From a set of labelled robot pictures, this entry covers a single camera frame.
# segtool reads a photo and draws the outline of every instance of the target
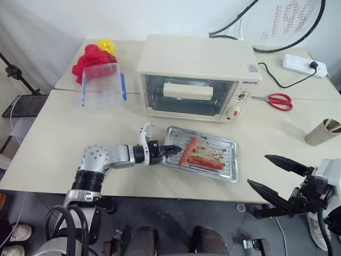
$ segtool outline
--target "baking tray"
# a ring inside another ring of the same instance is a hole
[[[184,167],[179,167],[182,154],[186,150],[193,137],[197,137],[199,142],[194,149],[192,156],[198,156],[210,161],[220,162],[225,166],[222,171],[217,172],[211,170],[210,168],[193,165],[190,163],[186,163]],[[182,151],[176,155],[168,157],[164,156],[164,166],[223,181],[238,181],[237,145],[234,141],[170,126],[167,129],[164,145],[177,145],[182,148]]]

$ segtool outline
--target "white wall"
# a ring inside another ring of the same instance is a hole
[[[144,40],[147,34],[207,36],[251,0],[0,0],[0,51],[25,78],[50,90],[84,38]],[[340,82],[340,2],[327,0],[317,29],[301,45]]]

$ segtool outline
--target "power strip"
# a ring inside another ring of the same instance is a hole
[[[282,64],[283,68],[285,69],[311,75],[312,73],[314,73],[314,69],[309,67],[309,64],[312,61],[315,60],[305,59],[291,54],[284,54]],[[317,72],[314,76],[319,78],[325,77],[328,74],[326,64],[319,61],[315,62],[318,64],[318,67]]]

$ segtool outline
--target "oven door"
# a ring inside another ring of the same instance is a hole
[[[141,76],[147,107],[154,111],[204,116],[222,114],[238,84],[235,81]]]

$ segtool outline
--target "scissors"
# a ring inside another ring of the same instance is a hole
[[[274,93],[267,97],[257,97],[252,96],[251,98],[256,100],[264,100],[266,101],[271,107],[278,109],[280,111],[290,111],[293,109],[293,104],[291,103],[291,98],[283,93]]]

